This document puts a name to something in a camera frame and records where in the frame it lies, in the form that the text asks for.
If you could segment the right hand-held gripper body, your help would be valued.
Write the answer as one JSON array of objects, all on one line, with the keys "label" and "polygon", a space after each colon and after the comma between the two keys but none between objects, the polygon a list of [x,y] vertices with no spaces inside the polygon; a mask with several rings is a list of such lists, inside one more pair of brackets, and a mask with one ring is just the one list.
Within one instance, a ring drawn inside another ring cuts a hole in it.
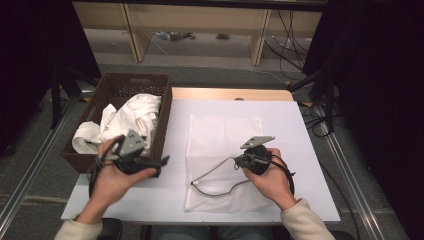
[{"label": "right hand-held gripper body", "polygon": [[274,136],[253,136],[241,145],[246,157],[244,168],[249,169],[256,175],[262,175],[268,169],[271,162],[271,153],[264,146],[265,143],[274,140]]}]

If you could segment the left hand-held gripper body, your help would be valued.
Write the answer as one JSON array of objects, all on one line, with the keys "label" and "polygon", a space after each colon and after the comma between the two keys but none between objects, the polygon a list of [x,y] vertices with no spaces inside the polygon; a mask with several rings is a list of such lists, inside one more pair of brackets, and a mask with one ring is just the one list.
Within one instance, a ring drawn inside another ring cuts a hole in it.
[{"label": "left hand-held gripper body", "polygon": [[127,135],[118,141],[118,147],[114,151],[117,168],[127,175],[147,168],[156,168],[155,163],[142,159],[145,146],[145,140],[135,130],[130,129]]}]

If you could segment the white mesh laundry bag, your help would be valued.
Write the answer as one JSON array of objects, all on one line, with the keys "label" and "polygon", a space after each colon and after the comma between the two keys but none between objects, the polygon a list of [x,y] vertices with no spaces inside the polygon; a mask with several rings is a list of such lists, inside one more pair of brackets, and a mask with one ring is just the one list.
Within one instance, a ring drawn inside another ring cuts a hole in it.
[{"label": "white mesh laundry bag", "polygon": [[262,134],[259,117],[192,115],[185,155],[185,209],[233,213],[268,206],[270,201],[235,164],[242,144]]}]

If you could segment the white garment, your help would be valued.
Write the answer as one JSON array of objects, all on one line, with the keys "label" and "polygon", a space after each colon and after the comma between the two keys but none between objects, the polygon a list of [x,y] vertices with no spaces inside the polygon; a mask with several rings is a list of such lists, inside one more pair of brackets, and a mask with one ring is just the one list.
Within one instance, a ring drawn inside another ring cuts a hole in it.
[{"label": "white garment", "polygon": [[79,125],[72,139],[73,149],[79,154],[96,154],[101,143],[119,135],[127,136],[129,130],[134,130],[146,138],[142,155],[147,156],[156,134],[161,103],[161,96],[142,93],[119,109],[108,104],[99,123],[86,121]]}]

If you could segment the brown woven basket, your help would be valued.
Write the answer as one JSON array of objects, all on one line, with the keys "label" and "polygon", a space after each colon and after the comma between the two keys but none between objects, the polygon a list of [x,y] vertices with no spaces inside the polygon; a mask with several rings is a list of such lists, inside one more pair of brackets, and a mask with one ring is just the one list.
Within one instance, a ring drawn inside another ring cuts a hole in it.
[{"label": "brown woven basket", "polygon": [[[112,104],[116,109],[121,108],[126,101],[136,94],[152,94],[162,97],[159,107],[158,126],[147,156],[143,160],[158,162],[162,158],[167,124],[172,102],[171,78],[162,74],[136,73],[107,73],[97,86],[93,97],[80,119],[79,125],[86,121],[99,123],[102,110]],[[62,151],[62,157],[79,173],[87,172],[95,163],[96,154],[79,154],[72,147],[70,138]]]}]

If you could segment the person's right hand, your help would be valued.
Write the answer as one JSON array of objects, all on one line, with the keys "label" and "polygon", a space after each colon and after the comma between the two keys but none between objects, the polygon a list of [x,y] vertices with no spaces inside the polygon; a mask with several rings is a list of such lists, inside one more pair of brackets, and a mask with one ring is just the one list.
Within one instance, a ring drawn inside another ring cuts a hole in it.
[{"label": "person's right hand", "polygon": [[282,160],[279,149],[268,148],[268,151],[272,154],[273,164],[265,173],[256,175],[246,168],[243,172],[264,197],[273,201],[282,211],[286,211],[297,204],[287,176],[282,170],[287,169],[287,165]]}]

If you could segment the person's left hand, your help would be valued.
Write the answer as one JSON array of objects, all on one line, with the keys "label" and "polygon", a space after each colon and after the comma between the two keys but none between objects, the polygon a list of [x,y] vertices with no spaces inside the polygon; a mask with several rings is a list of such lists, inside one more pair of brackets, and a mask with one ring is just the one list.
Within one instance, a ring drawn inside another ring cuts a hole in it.
[{"label": "person's left hand", "polygon": [[138,173],[126,175],[111,160],[106,159],[108,155],[112,154],[111,148],[117,140],[118,137],[110,139],[98,148],[98,155],[102,159],[102,168],[97,175],[88,203],[77,217],[79,222],[98,223],[106,210],[119,201],[132,186],[156,174],[154,168],[147,168]]}]

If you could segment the white table board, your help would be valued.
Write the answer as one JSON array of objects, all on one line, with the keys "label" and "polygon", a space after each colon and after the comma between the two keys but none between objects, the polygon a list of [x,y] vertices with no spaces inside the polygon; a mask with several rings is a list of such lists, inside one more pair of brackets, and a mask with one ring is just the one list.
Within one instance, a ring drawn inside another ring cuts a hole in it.
[{"label": "white table board", "polygon": [[277,225],[280,210],[270,204],[233,213],[189,212],[185,209],[186,148],[192,115],[259,117],[263,134],[274,136],[268,147],[280,150],[294,175],[295,195],[305,199],[326,223],[340,216],[317,160],[299,107],[294,101],[182,100],[171,104],[163,147],[170,156],[162,173],[136,184],[110,206],[109,218],[149,225]]}]

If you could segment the wooden table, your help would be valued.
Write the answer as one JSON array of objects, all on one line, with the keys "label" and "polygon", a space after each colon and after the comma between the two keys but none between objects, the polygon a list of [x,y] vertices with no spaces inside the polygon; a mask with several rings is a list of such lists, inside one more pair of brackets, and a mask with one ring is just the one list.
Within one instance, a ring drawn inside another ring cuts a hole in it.
[{"label": "wooden table", "polygon": [[224,88],[185,88],[173,87],[175,99],[195,100],[252,100],[252,101],[292,101],[293,96],[286,90],[263,89],[224,89]]}]

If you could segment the black chair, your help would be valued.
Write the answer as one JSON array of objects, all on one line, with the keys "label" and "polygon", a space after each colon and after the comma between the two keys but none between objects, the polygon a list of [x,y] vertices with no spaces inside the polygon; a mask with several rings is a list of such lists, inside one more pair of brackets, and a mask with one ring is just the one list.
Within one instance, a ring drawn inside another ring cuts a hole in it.
[{"label": "black chair", "polygon": [[[103,229],[97,240],[121,240],[123,233],[123,224],[119,219],[114,218],[103,218],[102,219]],[[288,231],[282,227],[274,227],[273,233],[279,240],[292,240],[288,234]],[[355,238],[344,231],[332,231],[331,234],[336,240],[355,240]],[[143,227],[141,230],[140,240],[150,240],[151,237],[151,226]]]}]

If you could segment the black metal stand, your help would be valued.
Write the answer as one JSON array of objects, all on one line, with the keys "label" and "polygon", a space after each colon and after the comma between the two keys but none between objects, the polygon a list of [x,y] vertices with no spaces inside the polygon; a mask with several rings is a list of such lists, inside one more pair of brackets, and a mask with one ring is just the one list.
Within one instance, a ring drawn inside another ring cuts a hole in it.
[{"label": "black metal stand", "polygon": [[69,98],[78,98],[82,94],[82,90],[77,84],[77,80],[82,80],[93,87],[96,87],[99,83],[99,81],[95,78],[92,78],[72,67],[59,66],[54,69],[51,75],[50,84],[52,101],[52,129],[56,128],[62,119],[61,90],[64,90]]},{"label": "black metal stand", "polygon": [[287,90],[291,93],[311,84],[312,88],[308,94],[309,99],[316,103],[325,101],[325,112],[323,122],[327,126],[327,133],[333,132],[333,100],[334,100],[334,81],[329,70],[318,70],[305,79],[289,85]]}]

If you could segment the dark curtain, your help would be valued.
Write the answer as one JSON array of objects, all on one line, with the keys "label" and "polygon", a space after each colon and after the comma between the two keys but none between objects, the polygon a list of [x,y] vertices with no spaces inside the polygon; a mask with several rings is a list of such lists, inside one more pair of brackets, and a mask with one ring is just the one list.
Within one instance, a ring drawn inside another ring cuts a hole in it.
[{"label": "dark curtain", "polygon": [[77,79],[100,77],[72,0],[0,0],[0,156],[48,89],[73,94]]},{"label": "dark curtain", "polygon": [[424,0],[328,0],[305,73],[330,53],[367,165],[409,240],[424,240]]}]

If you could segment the beige wooden shelf unit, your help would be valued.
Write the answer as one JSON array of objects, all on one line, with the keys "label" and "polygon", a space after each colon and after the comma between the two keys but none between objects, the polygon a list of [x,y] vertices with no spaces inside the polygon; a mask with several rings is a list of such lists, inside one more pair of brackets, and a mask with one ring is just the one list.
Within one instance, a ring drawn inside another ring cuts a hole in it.
[{"label": "beige wooden shelf unit", "polygon": [[296,38],[314,36],[319,12],[222,7],[166,6],[75,1],[73,6],[85,29],[125,30],[136,62],[144,59],[156,31],[244,35],[251,60],[260,64],[264,39],[284,36],[290,29]]}]

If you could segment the metal floor rail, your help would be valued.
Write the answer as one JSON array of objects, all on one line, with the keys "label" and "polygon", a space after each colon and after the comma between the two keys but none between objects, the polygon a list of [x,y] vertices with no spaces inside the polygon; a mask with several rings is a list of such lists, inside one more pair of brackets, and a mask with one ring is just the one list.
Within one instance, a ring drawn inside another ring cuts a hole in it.
[{"label": "metal floor rail", "polygon": [[64,104],[64,109],[60,110],[59,122],[48,131],[44,137],[36,137],[41,142],[37,152],[30,158],[30,163],[14,191],[7,197],[3,209],[0,211],[0,239],[7,233],[13,222],[25,196],[31,189],[35,179],[44,166],[52,148],[59,138],[64,126],[68,122],[68,117],[79,101],[78,97],[70,97]]},{"label": "metal floor rail", "polygon": [[333,175],[323,163],[321,163],[321,168],[332,180],[344,200],[348,213],[352,218],[357,240],[365,240],[366,236],[369,237],[369,240],[388,240],[382,225],[355,177],[355,172],[349,164],[334,130],[330,134],[327,133],[327,126],[323,122],[324,112],[325,110],[321,105],[312,107],[312,113],[320,120],[321,136],[327,141],[347,192],[344,193],[342,191],[341,185],[335,181]]}]

